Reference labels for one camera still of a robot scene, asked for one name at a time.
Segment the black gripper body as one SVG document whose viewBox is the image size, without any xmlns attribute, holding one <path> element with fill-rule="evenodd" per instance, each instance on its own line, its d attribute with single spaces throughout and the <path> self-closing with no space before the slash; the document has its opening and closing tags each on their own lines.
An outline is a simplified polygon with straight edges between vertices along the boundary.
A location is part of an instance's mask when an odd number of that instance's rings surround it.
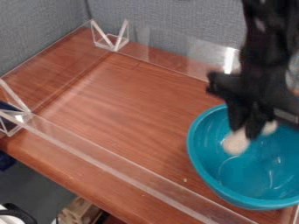
<svg viewBox="0 0 299 224">
<path fill-rule="evenodd" d="M 286 84 L 286 68 L 262 67 L 235 74 L 210 72 L 207 91 L 227 102 L 258 104 L 270 118 L 299 126 L 299 96 Z"/>
</svg>

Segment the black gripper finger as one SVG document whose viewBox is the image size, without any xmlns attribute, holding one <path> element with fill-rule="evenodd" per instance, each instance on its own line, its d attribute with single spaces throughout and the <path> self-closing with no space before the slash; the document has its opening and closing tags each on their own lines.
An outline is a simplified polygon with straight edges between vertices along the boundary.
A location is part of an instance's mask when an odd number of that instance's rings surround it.
<svg viewBox="0 0 299 224">
<path fill-rule="evenodd" d="M 274 110 L 260 104 L 254 104 L 246 122 L 246 136 L 247 139 L 258 138 L 267 122 L 274 121 Z"/>
<path fill-rule="evenodd" d="M 228 125 L 236 131 L 243 128 L 248 120 L 248 103 L 242 100 L 227 100 L 228 106 Z"/>
</svg>

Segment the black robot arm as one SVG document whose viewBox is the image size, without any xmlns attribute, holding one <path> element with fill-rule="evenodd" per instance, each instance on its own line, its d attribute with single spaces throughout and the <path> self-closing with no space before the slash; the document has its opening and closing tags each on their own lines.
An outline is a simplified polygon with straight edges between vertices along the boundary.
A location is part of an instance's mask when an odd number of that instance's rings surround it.
<svg viewBox="0 0 299 224">
<path fill-rule="evenodd" d="M 299 116 L 299 97 L 286 84 L 291 58 L 299 51 L 299 0 L 242 0 L 247 25 L 239 51 L 240 70 L 207 73 L 207 91 L 224 100 L 232 130 L 258 138 L 275 111 Z"/>
</svg>

